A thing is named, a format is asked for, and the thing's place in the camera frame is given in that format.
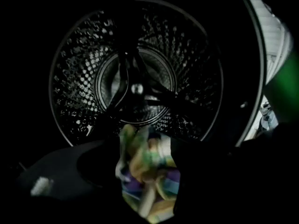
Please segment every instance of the colorful cloth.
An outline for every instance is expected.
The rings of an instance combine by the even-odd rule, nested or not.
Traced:
[[[120,132],[121,157],[115,175],[127,204],[152,224],[173,216],[180,172],[171,157],[170,138],[146,126]]]

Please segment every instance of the laundry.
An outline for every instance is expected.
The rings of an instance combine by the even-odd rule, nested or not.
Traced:
[[[171,139],[151,126],[136,132],[132,125],[125,125],[120,153],[115,175],[121,180],[126,203],[152,224],[172,217],[180,172],[171,157]]]

